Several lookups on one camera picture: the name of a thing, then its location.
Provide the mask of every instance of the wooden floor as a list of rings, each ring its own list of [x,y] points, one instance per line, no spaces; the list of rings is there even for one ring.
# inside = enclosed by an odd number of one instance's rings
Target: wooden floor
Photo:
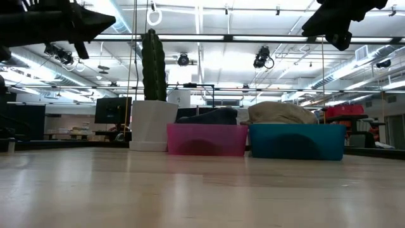
[[[405,227],[405,161],[0,155],[0,227]]]

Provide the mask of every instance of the tall green cactus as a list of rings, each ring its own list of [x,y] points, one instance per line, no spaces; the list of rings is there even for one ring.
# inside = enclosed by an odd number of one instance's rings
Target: tall green cactus
[[[149,29],[142,45],[145,100],[166,101],[165,52],[155,30]]]

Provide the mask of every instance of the blue plastic bin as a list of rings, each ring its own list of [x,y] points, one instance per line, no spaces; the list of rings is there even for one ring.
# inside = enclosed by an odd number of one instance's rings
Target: blue plastic bin
[[[252,124],[249,135],[254,158],[340,161],[346,126]]]

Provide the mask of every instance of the gymnastic ring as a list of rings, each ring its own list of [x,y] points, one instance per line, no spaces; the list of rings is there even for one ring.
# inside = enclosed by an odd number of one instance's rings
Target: gymnastic ring
[[[151,21],[151,14],[152,14],[152,13],[158,13],[158,14],[159,14],[159,18],[158,18],[158,20],[155,21],[155,22],[152,22],[152,21]],[[157,10],[155,10],[155,11],[149,10],[149,11],[147,12],[147,18],[146,18],[146,20],[147,20],[147,23],[148,23],[150,26],[159,25],[160,22],[162,22],[162,11],[161,11],[160,9],[157,9]]]

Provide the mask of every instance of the computer monitor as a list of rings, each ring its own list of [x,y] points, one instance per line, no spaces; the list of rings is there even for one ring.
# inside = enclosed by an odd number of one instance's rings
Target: computer monitor
[[[132,98],[97,99],[95,124],[130,123]]]

